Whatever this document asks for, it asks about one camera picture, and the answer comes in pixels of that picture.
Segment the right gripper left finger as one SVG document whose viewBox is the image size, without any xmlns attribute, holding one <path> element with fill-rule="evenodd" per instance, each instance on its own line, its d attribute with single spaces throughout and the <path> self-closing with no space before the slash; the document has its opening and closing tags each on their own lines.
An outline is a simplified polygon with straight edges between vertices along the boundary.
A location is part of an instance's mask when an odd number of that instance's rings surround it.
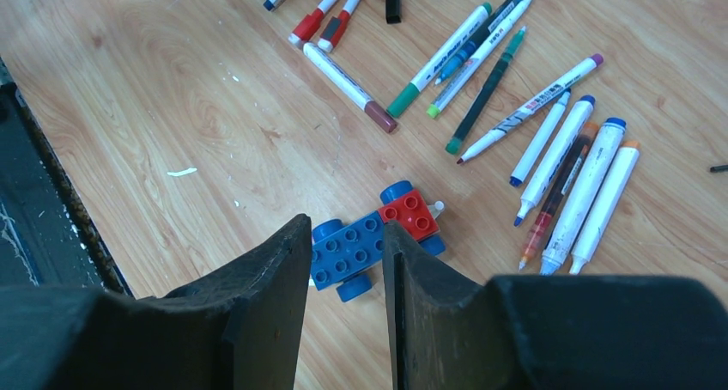
<svg viewBox="0 0 728 390">
<path fill-rule="evenodd" d="M 166 294 L 176 318 L 167 389 L 293 387 L 310 231 L 310 217 L 298 214 L 259 246 Z"/>
</svg>

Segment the clear cap grey pen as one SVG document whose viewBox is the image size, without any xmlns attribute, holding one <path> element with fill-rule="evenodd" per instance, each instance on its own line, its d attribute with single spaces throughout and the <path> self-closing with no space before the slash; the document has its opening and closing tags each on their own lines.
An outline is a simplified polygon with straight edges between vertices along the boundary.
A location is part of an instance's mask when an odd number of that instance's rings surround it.
<svg viewBox="0 0 728 390">
<path fill-rule="evenodd" d="M 505 0 L 446 62 L 435 84 L 452 76 L 522 0 Z"/>
</svg>

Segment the dark green cap pen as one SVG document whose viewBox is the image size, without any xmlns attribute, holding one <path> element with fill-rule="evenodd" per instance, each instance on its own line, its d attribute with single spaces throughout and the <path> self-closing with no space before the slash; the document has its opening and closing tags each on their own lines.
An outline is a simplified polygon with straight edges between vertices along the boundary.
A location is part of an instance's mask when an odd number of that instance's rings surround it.
<svg viewBox="0 0 728 390">
<path fill-rule="evenodd" d="M 508 66 L 513 60 L 514 55 L 519 49 L 525 34 L 527 26 L 523 26 L 510 40 L 504 52 L 500 55 L 498 62 L 491 70 L 477 97 L 473 100 L 468 112 L 453 133 L 450 141 L 446 145 L 446 152 L 451 155 L 457 155 L 463 145 L 464 140 L 472 130 L 478 117 L 487 105 L 490 97 L 498 87 L 502 77 L 507 71 Z"/>
</svg>

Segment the purple cap marker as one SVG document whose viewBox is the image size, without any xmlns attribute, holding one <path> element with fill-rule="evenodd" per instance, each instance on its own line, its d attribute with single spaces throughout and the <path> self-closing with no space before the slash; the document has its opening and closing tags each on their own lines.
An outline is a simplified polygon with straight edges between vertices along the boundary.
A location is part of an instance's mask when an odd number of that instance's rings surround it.
<svg viewBox="0 0 728 390">
<path fill-rule="evenodd" d="M 573 86 L 603 62 L 604 57 L 600 53 L 593 54 L 582 60 L 480 137 L 458 158 L 457 164 L 467 162 L 481 154 L 485 149 L 502 139 L 512 129 L 521 125 L 541 107 L 559 97 L 567 88 Z"/>
</svg>

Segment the purple tip white marker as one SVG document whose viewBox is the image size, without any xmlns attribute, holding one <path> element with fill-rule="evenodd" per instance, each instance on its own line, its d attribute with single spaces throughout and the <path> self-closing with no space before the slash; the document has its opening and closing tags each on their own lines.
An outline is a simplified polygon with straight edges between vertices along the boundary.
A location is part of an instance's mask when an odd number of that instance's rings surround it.
<svg viewBox="0 0 728 390">
<path fill-rule="evenodd" d="M 587 94 L 572 106 L 570 113 L 561 125 L 561 129 L 556 134 L 521 195 L 519 211 L 513 223 L 515 227 L 518 227 L 524 221 L 528 212 L 541 201 L 580 129 L 591 115 L 595 102 L 596 99 Z"/>
</svg>

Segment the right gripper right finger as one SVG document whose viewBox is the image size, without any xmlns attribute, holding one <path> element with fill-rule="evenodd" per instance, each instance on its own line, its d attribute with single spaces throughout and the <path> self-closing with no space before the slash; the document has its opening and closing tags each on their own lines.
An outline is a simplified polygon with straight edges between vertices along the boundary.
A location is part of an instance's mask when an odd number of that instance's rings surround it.
<svg viewBox="0 0 728 390">
<path fill-rule="evenodd" d="M 385 225 L 383 271 L 396 389 L 484 389 L 486 290 Z"/>
</svg>

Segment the orange red cap marker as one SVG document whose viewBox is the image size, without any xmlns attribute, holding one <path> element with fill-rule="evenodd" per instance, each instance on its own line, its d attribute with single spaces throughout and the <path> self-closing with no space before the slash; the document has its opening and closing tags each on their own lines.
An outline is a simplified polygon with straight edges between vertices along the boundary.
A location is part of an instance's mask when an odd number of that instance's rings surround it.
<svg viewBox="0 0 728 390">
<path fill-rule="evenodd" d="M 571 145 L 571 148 L 566 153 L 561 169 L 556 175 L 549 194 L 527 235 L 519 260 L 519 271 L 522 271 L 537 253 L 541 251 L 543 237 L 554 219 L 564 195 L 568 192 L 570 178 L 574 174 L 574 168 L 578 168 L 586 157 L 598 130 L 598 124 L 591 121 L 586 122 L 580 134 Z"/>
</svg>

